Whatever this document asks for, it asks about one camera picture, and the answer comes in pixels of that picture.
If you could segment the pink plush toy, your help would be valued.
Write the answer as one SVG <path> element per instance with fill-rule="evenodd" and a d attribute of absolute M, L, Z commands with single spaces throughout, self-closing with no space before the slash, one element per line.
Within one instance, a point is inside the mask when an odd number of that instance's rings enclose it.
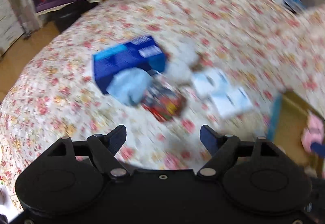
<path fill-rule="evenodd" d="M 318 142 L 324 145 L 323 141 L 324 123 L 320 117 L 310 112 L 307 118 L 306 127 L 304 128 L 301 136 L 302 146 L 306 152 L 312 153 L 311 144 L 313 142 Z"/>

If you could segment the white tissue pack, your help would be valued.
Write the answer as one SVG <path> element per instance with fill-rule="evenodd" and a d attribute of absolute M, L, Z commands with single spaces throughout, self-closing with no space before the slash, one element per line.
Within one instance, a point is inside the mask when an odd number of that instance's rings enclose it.
<path fill-rule="evenodd" d="M 221 118 L 231 118 L 253 109 L 253 104 L 242 87 L 214 92 L 210 100 Z"/>
<path fill-rule="evenodd" d="M 224 72 L 218 68 L 210 68 L 192 74 L 192 86 L 198 98 L 205 99 L 213 92 L 225 91 L 230 83 Z"/>

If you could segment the blue face mask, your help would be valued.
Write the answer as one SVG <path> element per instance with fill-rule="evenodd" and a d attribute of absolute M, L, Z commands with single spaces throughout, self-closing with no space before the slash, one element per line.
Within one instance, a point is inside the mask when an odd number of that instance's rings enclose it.
<path fill-rule="evenodd" d="M 106 91 L 121 104 L 136 106 L 142 101 L 152 80 L 146 71 L 129 68 L 115 74 Z"/>

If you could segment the colourful patterned cloth bundle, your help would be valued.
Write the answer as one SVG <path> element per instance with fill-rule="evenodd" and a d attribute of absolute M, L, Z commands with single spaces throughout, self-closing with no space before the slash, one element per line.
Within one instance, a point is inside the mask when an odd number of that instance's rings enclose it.
<path fill-rule="evenodd" d="M 154 78 L 152 84 L 146 89 L 141 105 L 158 122 L 164 123 L 171 121 L 174 117 L 179 117 L 186 102 L 186 98 L 179 89 L 162 79 Z"/>

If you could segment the gold metal tray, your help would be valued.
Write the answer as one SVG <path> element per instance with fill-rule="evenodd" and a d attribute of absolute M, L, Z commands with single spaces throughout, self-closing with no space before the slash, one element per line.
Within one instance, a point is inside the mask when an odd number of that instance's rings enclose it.
<path fill-rule="evenodd" d="M 273 103 L 267 139 L 283 150 L 296 164 L 310 169 L 322 178 L 324 159 L 317 154 L 306 152 L 301 142 L 309 114 L 314 114 L 324 121 L 319 112 L 292 90 L 281 93 Z"/>

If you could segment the blue tissue box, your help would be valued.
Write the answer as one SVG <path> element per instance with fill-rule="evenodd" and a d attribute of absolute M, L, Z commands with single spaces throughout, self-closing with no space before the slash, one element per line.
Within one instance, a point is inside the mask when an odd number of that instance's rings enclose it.
<path fill-rule="evenodd" d="M 111 46 L 93 55 L 93 77 L 99 90 L 106 95 L 114 75 L 129 68 L 162 73 L 167 56 L 150 35 Z"/>

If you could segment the floral bed cover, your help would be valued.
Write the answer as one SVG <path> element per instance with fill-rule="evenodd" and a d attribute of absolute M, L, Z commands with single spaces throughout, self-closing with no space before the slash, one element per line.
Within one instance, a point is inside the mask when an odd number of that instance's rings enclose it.
<path fill-rule="evenodd" d="M 91 73 L 93 55 L 150 35 L 169 59 L 189 42 L 198 66 L 221 69 L 243 87 L 253 109 L 222 120 L 189 86 L 179 118 L 159 122 L 142 106 L 103 95 Z M 109 0 L 83 15 L 28 62 L 1 103 L 1 178 L 14 207 L 18 175 L 62 136 L 85 140 L 117 125 L 127 140 L 117 159 L 152 170 L 197 170 L 209 158 L 202 125 L 244 140 L 264 130 L 278 93 L 292 89 L 324 113 L 324 6 L 300 15 L 272 0 Z"/>

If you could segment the black round stool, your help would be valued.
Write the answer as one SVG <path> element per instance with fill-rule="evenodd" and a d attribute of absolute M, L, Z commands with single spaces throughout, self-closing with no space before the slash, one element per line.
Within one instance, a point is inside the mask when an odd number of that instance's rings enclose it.
<path fill-rule="evenodd" d="M 95 8 L 98 4 L 98 2 L 79 0 L 53 12 L 51 17 L 57 30 L 62 33 L 74 24 L 84 13 Z"/>

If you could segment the white drawer cabinet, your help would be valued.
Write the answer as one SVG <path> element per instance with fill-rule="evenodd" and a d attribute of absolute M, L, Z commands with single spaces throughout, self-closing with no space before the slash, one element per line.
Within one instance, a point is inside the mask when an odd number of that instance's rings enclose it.
<path fill-rule="evenodd" d="M 24 34 L 9 0 L 1 0 L 0 34 L 1 56 Z"/>

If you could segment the white fluffy plush keychain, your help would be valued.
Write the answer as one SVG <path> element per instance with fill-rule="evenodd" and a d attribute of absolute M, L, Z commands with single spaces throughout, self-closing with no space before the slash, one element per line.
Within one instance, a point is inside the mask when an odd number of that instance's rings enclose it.
<path fill-rule="evenodd" d="M 190 83 L 192 78 L 192 68 L 199 61 L 197 46 L 189 38 L 181 39 L 176 54 L 168 61 L 164 72 L 167 80 L 171 84 L 185 85 Z"/>

